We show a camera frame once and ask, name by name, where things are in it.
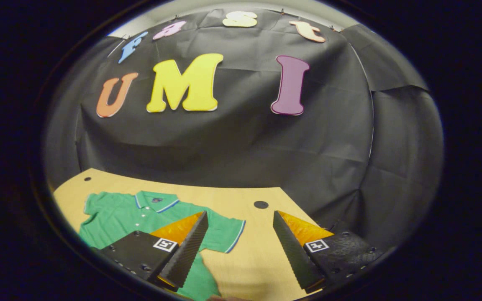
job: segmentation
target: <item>black fabric backdrop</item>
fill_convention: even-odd
[[[256,13],[258,24],[224,27],[236,10]],[[187,21],[180,32],[159,40],[151,37],[173,21],[148,29],[121,64],[122,47],[133,38],[111,55],[123,40],[105,38],[68,73],[46,125],[52,188],[88,168],[184,185],[281,187],[319,225],[345,219],[382,248],[415,229],[440,178],[442,128],[425,82],[395,48],[363,26],[339,33],[254,8],[180,20]],[[327,41],[303,38],[292,20],[320,28]],[[153,66],[174,59],[183,72],[206,53],[224,55],[214,80],[217,110],[148,113]],[[270,110],[279,91],[278,55],[310,64],[300,116]],[[123,107],[99,118],[103,83],[130,72],[139,76]]]

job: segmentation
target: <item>white ceiling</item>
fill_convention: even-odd
[[[233,0],[173,0],[143,13],[125,25],[122,25],[109,36],[128,38],[159,23],[188,15],[190,13],[208,11],[214,8],[254,7],[281,11],[291,15],[326,24],[340,31],[343,28],[358,24],[358,21],[344,13],[331,8],[327,4],[315,0],[261,0],[260,2],[240,2]]]

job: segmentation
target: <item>wooden tabletop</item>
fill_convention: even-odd
[[[246,220],[236,246],[228,253],[201,251],[205,265],[213,274],[220,293],[253,301],[290,301],[308,294],[300,289],[284,250],[273,229],[274,210],[316,224],[279,187],[216,188],[174,185],[144,181],[88,169],[63,183],[55,200],[75,231],[88,215],[83,213],[90,193],[113,192],[136,194],[150,192],[176,194],[180,201],[208,207],[215,212]],[[256,201],[268,208],[258,209]]]

